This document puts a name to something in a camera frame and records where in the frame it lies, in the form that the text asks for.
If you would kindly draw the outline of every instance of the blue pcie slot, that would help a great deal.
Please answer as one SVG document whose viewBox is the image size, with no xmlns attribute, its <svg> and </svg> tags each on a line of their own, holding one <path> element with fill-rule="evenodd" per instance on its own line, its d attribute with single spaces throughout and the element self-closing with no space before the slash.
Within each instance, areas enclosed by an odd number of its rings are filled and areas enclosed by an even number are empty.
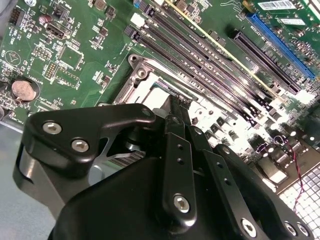
<svg viewBox="0 0 320 240">
<path fill-rule="evenodd" d="M 304 65 L 301 60 L 282 42 L 265 24 L 260 20 L 256 13 L 249 13 L 246 16 L 249 21 L 271 42 L 277 47 L 281 53 L 307 78 L 315 79 L 316 76 Z"/>
</svg>

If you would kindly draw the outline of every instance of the silver metal surface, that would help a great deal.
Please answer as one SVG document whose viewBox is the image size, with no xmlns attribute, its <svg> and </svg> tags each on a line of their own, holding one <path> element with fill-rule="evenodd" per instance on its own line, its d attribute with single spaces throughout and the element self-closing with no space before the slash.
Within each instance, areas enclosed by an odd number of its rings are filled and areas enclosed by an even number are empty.
<svg viewBox="0 0 320 240">
<path fill-rule="evenodd" d="M 62 131 L 61 126 L 55 122 L 46 122 L 45 124 L 43 124 L 42 129 L 47 134 L 52 134 L 52 135 L 59 134 Z"/>
<path fill-rule="evenodd" d="M 199 135 L 202 134 L 202 131 L 201 131 L 199 128 L 197 128 L 197 127 L 194 128 L 194 131 L 195 131 L 197 134 L 199 134 Z"/>
<path fill-rule="evenodd" d="M 241 225 L 245 232 L 252 238 L 255 238 L 257 236 L 257 230 L 255 226 L 247 219 L 243 218 L 241 220 Z"/>
<path fill-rule="evenodd" d="M 29 6 L 29 7 L 34 7 L 37 4 L 37 0 L 24 0 L 24 2 Z"/>
<path fill-rule="evenodd" d="M 82 140 L 82 139 L 77 139 L 77 140 L 74 140 L 72 143 L 71 143 L 71 147 L 73 150 L 79 152 L 79 153 L 84 153 L 86 151 L 89 150 L 89 144 Z"/>
<path fill-rule="evenodd" d="M 301 231 L 305 236 L 309 237 L 309 233 L 308 233 L 307 229 L 306 229 L 304 226 L 302 226 L 300 223 L 297 223 L 297 225 L 298 225 L 298 228 L 300 229 L 300 231 Z"/>
<path fill-rule="evenodd" d="M 181 195 L 174 196 L 173 203 L 174 203 L 174 206 L 184 214 L 186 214 L 190 210 L 190 205 L 188 200 Z"/>
<path fill-rule="evenodd" d="M 285 222 L 284 225 L 286 229 L 289 231 L 289 233 L 291 233 L 293 236 L 297 236 L 297 231 L 294 229 L 294 227 L 290 223 Z"/>
<path fill-rule="evenodd" d="M 230 154 L 230 151 L 228 148 L 226 148 L 225 146 L 222 148 L 222 150 L 226 153 L 226 154 Z"/>
</svg>

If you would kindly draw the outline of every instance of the white label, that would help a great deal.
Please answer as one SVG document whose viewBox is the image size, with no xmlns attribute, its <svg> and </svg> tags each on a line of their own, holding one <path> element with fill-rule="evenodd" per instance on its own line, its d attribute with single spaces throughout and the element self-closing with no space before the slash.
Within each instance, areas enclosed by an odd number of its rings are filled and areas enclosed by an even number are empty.
<svg viewBox="0 0 320 240">
<path fill-rule="evenodd" d="M 289 0 L 258 2 L 263 10 L 284 10 L 296 9 L 295 5 Z"/>
<path fill-rule="evenodd" d="M 301 18 L 280 18 L 280 21 L 286 25 L 306 25 Z"/>
</svg>

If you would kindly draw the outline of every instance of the chip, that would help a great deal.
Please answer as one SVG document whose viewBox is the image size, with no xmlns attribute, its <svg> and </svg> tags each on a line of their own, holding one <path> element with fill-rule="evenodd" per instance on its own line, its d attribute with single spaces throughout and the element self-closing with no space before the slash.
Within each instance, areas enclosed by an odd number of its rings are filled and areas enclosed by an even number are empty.
<svg viewBox="0 0 320 240">
<path fill-rule="evenodd" d="M 96 0 L 94 3 L 94 6 L 96 7 L 96 9 L 103 11 L 106 8 L 106 2 L 105 0 Z"/>
<path fill-rule="evenodd" d="M 99 31 L 99 34 L 103 37 L 108 35 L 108 29 L 106 29 L 105 27 L 102 27 Z"/>
<path fill-rule="evenodd" d="M 194 12 L 194 10 L 195 10 L 195 7 L 194 6 L 192 6 L 192 5 L 188 5 L 187 7 L 186 7 L 186 10 L 189 12 L 189 13 L 193 13 Z"/>
</svg>

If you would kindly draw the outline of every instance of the wire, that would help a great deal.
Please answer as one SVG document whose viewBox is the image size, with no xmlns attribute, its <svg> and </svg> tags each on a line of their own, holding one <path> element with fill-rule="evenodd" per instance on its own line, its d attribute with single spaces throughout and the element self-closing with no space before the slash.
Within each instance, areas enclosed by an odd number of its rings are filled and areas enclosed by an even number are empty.
<svg viewBox="0 0 320 240">
<path fill-rule="evenodd" d="M 273 138 L 273 143 L 276 144 L 276 145 L 280 145 L 280 146 L 284 146 L 286 144 L 289 147 L 290 152 L 292 153 L 292 158 L 293 158 L 293 161 L 294 161 L 294 164 L 295 164 L 295 169 L 296 169 L 296 172 L 297 172 L 297 175 L 298 175 L 298 180 L 300 182 L 300 187 L 301 187 L 300 192 L 299 192 L 298 196 L 296 197 L 296 199 L 294 201 L 294 206 L 293 206 L 293 211 L 295 213 L 297 213 L 297 204 L 298 204 L 299 198 L 305 192 L 304 183 L 302 182 L 300 167 L 299 167 L 298 161 L 297 161 L 297 154 L 294 151 L 293 147 L 288 143 L 288 140 L 284 139 L 280 135 L 275 136 Z"/>
<path fill-rule="evenodd" d="M 304 189 L 304 183 L 302 182 L 301 171 L 300 171 L 300 167 L 298 165 L 296 152 L 294 151 L 294 149 L 292 148 L 292 146 L 289 143 L 286 143 L 286 144 L 287 144 L 287 146 L 290 148 L 290 150 L 292 152 L 292 158 L 293 158 L 293 161 L 295 163 L 295 169 L 296 169 L 296 172 L 298 174 L 298 179 L 299 179 L 300 187 L 301 187 L 300 192 L 299 192 L 298 196 L 296 197 L 296 199 L 294 201 L 294 206 L 293 206 L 293 211 L 295 213 L 297 213 L 297 204 L 298 204 L 299 198 L 305 192 L 305 189 Z"/>
</svg>

